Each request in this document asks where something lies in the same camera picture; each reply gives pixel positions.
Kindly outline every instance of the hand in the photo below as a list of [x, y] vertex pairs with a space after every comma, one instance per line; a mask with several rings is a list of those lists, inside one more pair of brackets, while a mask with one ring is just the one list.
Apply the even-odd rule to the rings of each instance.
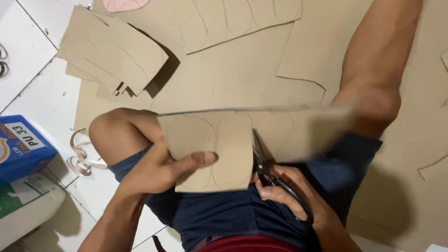
[[162, 137], [123, 178], [121, 186], [130, 193], [161, 193], [174, 186], [181, 175], [209, 166], [216, 160], [213, 152], [197, 152], [174, 161]]
[[[342, 227], [335, 211], [326, 203], [318, 192], [309, 184], [302, 172], [294, 167], [274, 165], [271, 172], [278, 178], [284, 179], [311, 207], [314, 215], [313, 228]], [[273, 200], [287, 205], [293, 214], [300, 220], [306, 220], [302, 206], [282, 187], [263, 187], [260, 180], [255, 186], [263, 200]]]

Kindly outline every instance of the left hand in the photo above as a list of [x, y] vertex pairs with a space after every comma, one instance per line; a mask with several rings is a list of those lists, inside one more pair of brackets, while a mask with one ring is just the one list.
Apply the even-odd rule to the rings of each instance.
[[181, 175], [209, 166], [216, 160], [213, 152], [197, 152], [174, 161], [162, 137], [123, 178], [121, 186], [130, 193], [161, 193], [174, 186]]

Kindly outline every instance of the navy blue shorts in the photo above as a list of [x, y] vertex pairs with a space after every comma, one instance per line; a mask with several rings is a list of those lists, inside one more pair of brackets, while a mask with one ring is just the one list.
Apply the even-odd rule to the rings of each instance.
[[[302, 171], [345, 224], [352, 199], [381, 144], [347, 133], [324, 155], [287, 165]], [[118, 182], [150, 147], [109, 167]], [[171, 188], [149, 195], [146, 204], [162, 223], [179, 232], [186, 251], [206, 238], [234, 235], [268, 235], [304, 252], [320, 251], [312, 228], [298, 221], [286, 205], [261, 200], [254, 184], [248, 190], [218, 193], [176, 193]]]

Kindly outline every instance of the pink paper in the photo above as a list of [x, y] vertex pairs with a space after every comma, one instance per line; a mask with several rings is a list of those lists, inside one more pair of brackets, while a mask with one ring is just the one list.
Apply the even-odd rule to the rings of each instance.
[[139, 9], [145, 6], [149, 0], [103, 0], [108, 12], [119, 12]]

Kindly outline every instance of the glue box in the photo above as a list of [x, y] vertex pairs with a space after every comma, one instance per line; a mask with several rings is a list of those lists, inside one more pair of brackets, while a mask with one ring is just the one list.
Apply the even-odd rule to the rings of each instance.
[[42, 170], [56, 153], [23, 116], [0, 116], [0, 184]]

